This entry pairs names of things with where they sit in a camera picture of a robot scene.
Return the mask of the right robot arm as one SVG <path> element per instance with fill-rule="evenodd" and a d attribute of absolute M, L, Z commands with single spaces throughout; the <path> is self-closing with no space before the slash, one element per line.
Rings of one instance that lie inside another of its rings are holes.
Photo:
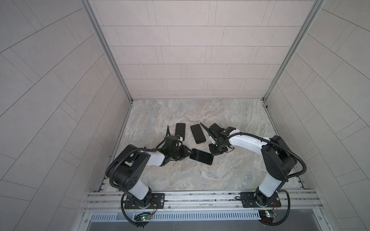
<path fill-rule="evenodd" d="M 298 160 L 285 142 L 279 137 L 265 139 L 253 134 L 241 132 L 234 128 L 210 131 L 209 136 L 214 140 L 210 146 L 213 155 L 227 151 L 229 146 L 238 146 L 253 151 L 262 156 L 267 174 L 256 189 L 253 200 L 260 207 L 269 205 L 269 199 L 280 189 Z"/>

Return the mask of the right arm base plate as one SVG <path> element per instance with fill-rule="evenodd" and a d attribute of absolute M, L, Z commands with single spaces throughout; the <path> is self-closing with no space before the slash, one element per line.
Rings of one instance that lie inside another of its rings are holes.
<path fill-rule="evenodd" d="M 241 192 L 240 198 L 244 208 L 281 207 L 281 201 L 277 192 L 273 193 L 271 197 L 266 197 L 263 193 Z"/>

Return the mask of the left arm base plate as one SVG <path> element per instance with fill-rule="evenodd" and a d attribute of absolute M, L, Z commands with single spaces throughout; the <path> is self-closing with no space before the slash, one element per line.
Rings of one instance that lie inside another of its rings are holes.
<path fill-rule="evenodd" d="M 125 209 L 163 209 L 164 199 L 164 193 L 149 192 L 143 199 L 128 195 L 123 199 L 123 204 Z"/>

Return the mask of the black phone case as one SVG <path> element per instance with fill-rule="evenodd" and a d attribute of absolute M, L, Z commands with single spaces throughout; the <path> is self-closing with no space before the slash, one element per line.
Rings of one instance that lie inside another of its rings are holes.
<path fill-rule="evenodd" d="M 194 137 L 196 144 L 206 142 L 206 138 L 204 136 L 204 133 L 203 133 L 203 130 L 200 124 L 192 125 L 190 126 L 190 129 L 191 129 L 191 132 L 192 132 L 192 135 Z"/>

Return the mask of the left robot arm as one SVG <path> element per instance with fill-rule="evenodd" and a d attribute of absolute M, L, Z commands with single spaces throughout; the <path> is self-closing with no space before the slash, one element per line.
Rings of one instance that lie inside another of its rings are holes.
<path fill-rule="evenodd" d="M 192 151 L 181 140 L 171 135 L 154 149 L 129 144 L 107 167 L 105 175 L 111 187 L 126 192 L 134 198 L 134 204 L 146 208 L 151 203 L 152 190 L 140 180 L 145 167 L 162 167 L 191 154 Z"/>

